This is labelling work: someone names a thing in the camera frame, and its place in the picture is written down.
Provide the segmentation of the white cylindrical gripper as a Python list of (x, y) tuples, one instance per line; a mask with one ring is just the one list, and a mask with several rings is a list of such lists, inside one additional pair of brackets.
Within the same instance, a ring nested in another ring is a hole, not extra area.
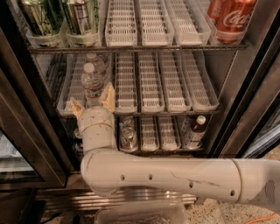
[(111, 82), (108, 82), (100, 96), (99, 103), (103, 106), (85, 108), (73, 97), (70, 98), (73, 114), (78, 118), (77, 124), (80, 132), (94, 125), (115, 127), (112, 113), (116, 108), (116, 92)]

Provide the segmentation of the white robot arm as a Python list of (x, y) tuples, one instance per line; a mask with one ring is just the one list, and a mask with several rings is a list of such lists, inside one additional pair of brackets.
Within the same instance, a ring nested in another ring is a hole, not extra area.
[(100, 106), (84, 108), (70, 99), (82, 137), (82, 179), (100, 196), (122, 187), (148, 186), (280, 213), (280, 162), (267, 159), (139, 157), (116, 148), (109, 83)]

